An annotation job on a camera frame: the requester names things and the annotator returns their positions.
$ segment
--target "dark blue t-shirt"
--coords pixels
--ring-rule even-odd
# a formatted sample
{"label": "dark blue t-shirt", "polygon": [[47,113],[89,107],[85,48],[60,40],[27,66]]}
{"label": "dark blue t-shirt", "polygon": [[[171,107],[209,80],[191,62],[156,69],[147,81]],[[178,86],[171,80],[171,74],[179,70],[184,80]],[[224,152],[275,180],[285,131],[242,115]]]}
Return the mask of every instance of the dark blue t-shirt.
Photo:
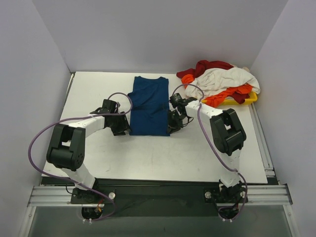
{"label": "dark blue t-shirt", "polygon": [[170,136],[168,129],[169,80],[135,77],[129,135]]}

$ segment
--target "white towel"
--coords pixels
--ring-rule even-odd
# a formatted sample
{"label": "white towel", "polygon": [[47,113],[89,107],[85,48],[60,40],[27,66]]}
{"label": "white towel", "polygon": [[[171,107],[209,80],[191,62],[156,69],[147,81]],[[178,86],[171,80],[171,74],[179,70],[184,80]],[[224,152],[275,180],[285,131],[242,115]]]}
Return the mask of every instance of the white towel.
{"label": "white towel", "polygon": [[[220,68],[207,69],[201,76],[196,78],[191,84],[197,85],[205,94],[205,97],[217,95],[228,87],[237,87],[248,83],[252,85],[252,91],[260,93],[257,79],[251,73],[241,68],[231,68],[229,70]],[[202,93],[193,86],[187,86],[185,94],[189,97],[200,99]]]}

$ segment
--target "orange cloth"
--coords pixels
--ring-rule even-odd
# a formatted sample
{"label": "orange cloth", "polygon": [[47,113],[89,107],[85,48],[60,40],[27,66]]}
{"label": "orange cloth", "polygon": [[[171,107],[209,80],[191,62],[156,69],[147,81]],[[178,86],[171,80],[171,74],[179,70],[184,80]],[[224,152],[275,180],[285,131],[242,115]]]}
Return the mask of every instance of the orange cloth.
{"label": "orange cloth", "polygon": [[217,95],[206,97],[204,99],[206,100],[205,104],[216,108],[225,100],[226,97],[234,94],[235,92],[238,94],[249,94],[251,90],[252,86],[249,84],[241,85],[238,87],[229,87],[225,91],[222,91]]}
{"label": "orange cloth", "polygon": [[[193,81],[194,81],[194,77],[192,74],[186,74],[181,79],[182,84],[191,83]],[[238,87],[229,87],[225,91],[222,91],[221,93],[217,95],[206,97],[204,99],[204,100],[207,100],[205,104],[216,108],[225,100],[226,97],[231,96],[235,92],[238,94],[249,94],[251,90],[252,90],[252,86],[249,84],[241,85]]]}

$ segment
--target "yellow basket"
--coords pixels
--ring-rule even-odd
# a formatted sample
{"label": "yellow basket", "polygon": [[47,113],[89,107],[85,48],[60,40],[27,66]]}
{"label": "yellow basket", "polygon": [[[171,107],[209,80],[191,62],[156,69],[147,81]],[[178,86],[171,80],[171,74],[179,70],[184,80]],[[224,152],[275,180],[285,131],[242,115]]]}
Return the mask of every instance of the yellow basket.
{"label": "yellow basket", "polygon": [[224,102],[220,105],[250,105],[258,99],[257,94],[253,91],[249,93],[249,96],[250,97],[248,99],[245,99],[245,102],[242,104],[237,103],[237,101],[235,101],[233,98],[228,98],[225,99]]}

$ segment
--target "gray wall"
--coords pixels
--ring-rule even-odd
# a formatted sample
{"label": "gray wall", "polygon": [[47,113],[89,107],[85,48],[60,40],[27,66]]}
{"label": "gray wall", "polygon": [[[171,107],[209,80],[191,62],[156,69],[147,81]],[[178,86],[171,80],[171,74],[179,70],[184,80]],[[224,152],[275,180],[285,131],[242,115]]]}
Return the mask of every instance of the gray wall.
{"label": "gray wall", "polygon": [[[0,235],[17,236],[40,174],[28,144],[61,112],[70,73],[31,0],[0,3]],[[48,134],[35,145],[43,166]]]}
{"label": "gray wall", "polygon": [[304,237],[316,233],[315,12],[315,0],[289,0],[251,68],[276,174],[289,184]]}
{"label": "gray wall", "polygon": [[33,0],[71,71],[251,66],[287,0]]}

